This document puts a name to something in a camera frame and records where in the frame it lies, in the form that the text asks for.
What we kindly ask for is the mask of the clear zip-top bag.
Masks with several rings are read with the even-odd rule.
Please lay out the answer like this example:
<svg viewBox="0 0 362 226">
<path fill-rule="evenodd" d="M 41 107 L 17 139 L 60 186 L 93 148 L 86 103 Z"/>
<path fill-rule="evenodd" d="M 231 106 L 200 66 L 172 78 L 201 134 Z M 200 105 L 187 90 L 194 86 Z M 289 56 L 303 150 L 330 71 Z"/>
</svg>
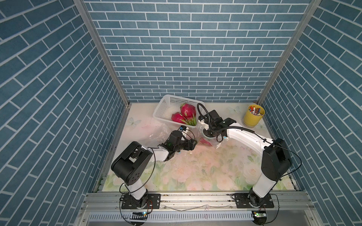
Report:
<svg viewBox="0 0 362 226">
<path fill-rule="evenodd" d="M 145 147 L 157 148 L 170 136 L 172 130 L 165 124 L 158 126 L 145 126 L 135 136 L 133 141 L 137 141 Z"/>
<path fill-rule="evenodd" d="M 202 129 L 199 124 L 195 128 L 195 132 L 196 132 L 195 137 L 196 137 L 197 142 L 200 138 L 204 138 L 205 140 L 208 140 L 213 145 L 212 146 L 213 148 L 219 148 L 223 141 L 227 141 L 227 138 L 222 137 L 221 135 L 218 135 L 217 137 L 207 137 L 206 134 L 204 133 L 204 129 Z"/>
</svg>

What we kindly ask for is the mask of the pink dragon fruit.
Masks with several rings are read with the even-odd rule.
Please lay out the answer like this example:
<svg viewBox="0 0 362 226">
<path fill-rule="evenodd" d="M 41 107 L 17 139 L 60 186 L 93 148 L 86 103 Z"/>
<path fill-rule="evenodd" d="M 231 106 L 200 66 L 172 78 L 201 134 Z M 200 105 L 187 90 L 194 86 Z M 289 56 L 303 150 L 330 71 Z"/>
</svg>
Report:
<svg viewBox="0 0 362 226">
<path fill-rule="evenodd" d="M 193 105 L 188 103 L 184 103 L 180 107 L 181 114 L 186 119 L 188 125 L 196 126 L 197 119 L 196 119 L 196 108 Z"/>
<path fill-rule="evenodd" d="M 182 123 L 182 124 L 187 124 L 188 125 L 188 121 L 186 120 L 186 118 L 181 114 L 181 113 L 175 113 L 171 116 L 171 120 L 177 123 Z"/>
</svg>

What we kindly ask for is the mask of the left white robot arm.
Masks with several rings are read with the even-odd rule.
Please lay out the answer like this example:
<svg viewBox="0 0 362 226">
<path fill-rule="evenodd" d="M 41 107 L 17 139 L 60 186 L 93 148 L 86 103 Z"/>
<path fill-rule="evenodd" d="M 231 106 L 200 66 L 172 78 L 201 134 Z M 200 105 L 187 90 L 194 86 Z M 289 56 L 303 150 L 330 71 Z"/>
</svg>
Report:
<svg viewBox="0 0 362 226">
<path fill-rule="evenodd" d="M 187 139 L 186 135 L 180 130 L 173 131 L 167 140 L 156 148 L 146 147 L 133 141 L 112 162 L 111 170 L 123 180 L 128 195 L 137 206 L 142 207 L 147 201 L 146 182 L 142 182 L 140 177 L 148 163 L 165 162 L 173 158 L 176 152 L 194 150 L 198 143 L 197 140 Z"/>
</svg>

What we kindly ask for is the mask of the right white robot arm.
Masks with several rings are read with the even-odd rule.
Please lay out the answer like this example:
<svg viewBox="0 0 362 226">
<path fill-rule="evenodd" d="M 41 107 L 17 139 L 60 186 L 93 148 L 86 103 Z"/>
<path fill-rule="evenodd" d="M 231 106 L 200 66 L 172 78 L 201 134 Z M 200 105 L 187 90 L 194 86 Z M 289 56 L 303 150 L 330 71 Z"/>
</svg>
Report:
<svg viewBox="0 0 362 226">
<path fill-rule="evenodd" d="M 260 207 L 269 200 L 268 195 L 277 182 L 288 175 L 292 165 L 290 154 L 283 139 L 273 140 L 258 135 L 255 131 L 242 127 L 231 118 L 222 119 L 216 110 L 207 111 L 203 105 L 197 106 L 199 123 L 203 125 L 206 138 L 227 137 L 247 145 L 261 155 L 261 175 L 249 191 L 249 203 Z"/>
</svg>

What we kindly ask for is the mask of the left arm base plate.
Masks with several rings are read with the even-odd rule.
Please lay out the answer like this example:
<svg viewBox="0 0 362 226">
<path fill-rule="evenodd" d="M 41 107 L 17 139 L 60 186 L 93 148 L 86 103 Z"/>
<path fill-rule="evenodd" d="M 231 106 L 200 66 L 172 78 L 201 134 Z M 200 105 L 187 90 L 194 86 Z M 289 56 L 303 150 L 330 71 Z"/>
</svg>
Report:
<svg viewBox="0 0 362 226">
<path fill-rule="evenodd" d="M 141 199 L 137 200 L 132 195 L 126 194 L 121 201 L 121 208 L 124 210 L 135 209 L 159 209 L 161 194 L 146 193 Z"/>
</svg>

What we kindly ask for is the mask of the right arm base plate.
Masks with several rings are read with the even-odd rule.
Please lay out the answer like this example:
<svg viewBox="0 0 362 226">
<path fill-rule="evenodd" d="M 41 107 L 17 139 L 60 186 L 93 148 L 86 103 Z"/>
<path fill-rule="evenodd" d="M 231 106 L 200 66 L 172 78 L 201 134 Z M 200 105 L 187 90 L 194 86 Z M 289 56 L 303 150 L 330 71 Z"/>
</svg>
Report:
<svg viewBox="0 0 362 226">
<path fill-rule="evenodd" d="M 247 208 L 274 208 L 271 195 L 267 194 L 264 198 L 249 193 L 236 193 L 231 195 L 238 209 Z"/>
</svg>

